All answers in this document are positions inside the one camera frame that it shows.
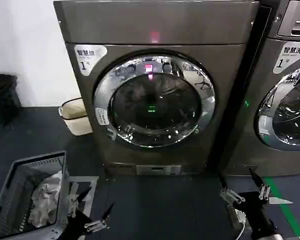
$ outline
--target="cable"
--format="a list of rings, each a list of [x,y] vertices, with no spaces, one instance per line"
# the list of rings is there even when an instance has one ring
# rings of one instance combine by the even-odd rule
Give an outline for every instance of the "cable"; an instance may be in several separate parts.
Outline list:
[[[239,240],[239,238],[241,238],[242,234],[243,234],[244,231],[245,231],[245,228],[246,228],[246,222],[243,222],[243,223],[242,223],[242,229],[241,229],[239,235],[236,237],[235,240]]]

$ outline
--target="white cloth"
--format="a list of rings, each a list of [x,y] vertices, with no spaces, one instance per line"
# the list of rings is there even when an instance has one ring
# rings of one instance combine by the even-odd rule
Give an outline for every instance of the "white cloth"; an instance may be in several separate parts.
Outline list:
[[[56,218],[62,171],[47,177],[32,194],[34,209],[31,210],[28,222],[36,228],[47,223],[53,224]]]

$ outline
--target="green floor line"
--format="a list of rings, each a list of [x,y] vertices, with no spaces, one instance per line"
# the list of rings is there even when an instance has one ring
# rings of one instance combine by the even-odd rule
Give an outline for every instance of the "green floor line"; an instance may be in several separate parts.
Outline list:
[[[270,185],[273,196],[282,199],[281,193],[280,193],[278,187],[276,186],[274,180],[271,177],[265,177],[264,180],[265,180],[266,184]],[[300,225],[297,222],[293,213],[291,212],[288,204],[280,204],[280,208],[281,208],[286,220],[290,224],[290,227],[292,228],[294,234],[297,237],[300,237]]]

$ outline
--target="washing machine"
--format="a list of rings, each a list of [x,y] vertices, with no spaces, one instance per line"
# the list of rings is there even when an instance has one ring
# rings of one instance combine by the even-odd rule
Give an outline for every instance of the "washing machine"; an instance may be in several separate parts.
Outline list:
[[[300,174],[300,1],[264,4],[263,13],[269,14],[260,18],[266,24],[258,31],[264,37],[219,169],[234,175],[249,174],[249,168],[262,176],[295,175]],[[227,107],[229,112],[235,105]]]
[[[96,161],[115,174],[200,173],[258,6],[252,0],[55,1]]]

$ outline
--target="white trash bin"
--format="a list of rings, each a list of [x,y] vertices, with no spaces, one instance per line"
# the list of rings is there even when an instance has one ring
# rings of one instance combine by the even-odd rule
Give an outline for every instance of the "white trash bin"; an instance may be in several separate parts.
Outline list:
[[[59,115],[73,135],[80,136],[92,133],[86,108],[82,97],[66,101],[59,107]]]

